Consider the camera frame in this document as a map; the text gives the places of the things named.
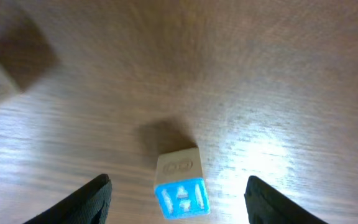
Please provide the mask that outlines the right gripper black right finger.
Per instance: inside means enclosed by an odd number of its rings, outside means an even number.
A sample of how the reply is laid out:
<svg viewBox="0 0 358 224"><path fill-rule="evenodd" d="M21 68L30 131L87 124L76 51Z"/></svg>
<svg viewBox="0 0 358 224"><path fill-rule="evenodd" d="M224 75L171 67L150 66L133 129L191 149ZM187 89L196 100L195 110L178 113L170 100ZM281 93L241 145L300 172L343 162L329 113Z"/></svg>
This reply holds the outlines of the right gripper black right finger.
<svg viewBox="0 0 358 224"><path fill-rule="evenodd" d="M244 194L250 224L326 224L255 175Z"/></svg>

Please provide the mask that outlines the blue H wooden block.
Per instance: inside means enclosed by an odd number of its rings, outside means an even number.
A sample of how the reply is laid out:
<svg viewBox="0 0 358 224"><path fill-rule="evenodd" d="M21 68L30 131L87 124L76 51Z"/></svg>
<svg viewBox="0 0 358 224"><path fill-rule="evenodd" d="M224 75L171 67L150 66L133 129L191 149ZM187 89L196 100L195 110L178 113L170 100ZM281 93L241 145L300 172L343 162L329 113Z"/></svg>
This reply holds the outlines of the blue H wooden block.
<svg viewBox="0 0 358 224"><path fill-rule="evenodd" d="M159 155L154 193L167 220L209 214L200 150L193 147Z"/></svg>

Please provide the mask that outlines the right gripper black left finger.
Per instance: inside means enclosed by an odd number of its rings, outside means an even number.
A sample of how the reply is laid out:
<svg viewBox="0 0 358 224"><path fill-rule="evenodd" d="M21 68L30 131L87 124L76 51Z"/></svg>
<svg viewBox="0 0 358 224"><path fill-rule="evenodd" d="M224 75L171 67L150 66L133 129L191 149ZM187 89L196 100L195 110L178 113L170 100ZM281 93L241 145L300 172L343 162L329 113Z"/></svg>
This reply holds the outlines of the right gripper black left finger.
<svg viewBox="0 0 358 224"><path fill-rule="evenodd" d="M101 174L25 224L105 224L112 182Z"/></svg>

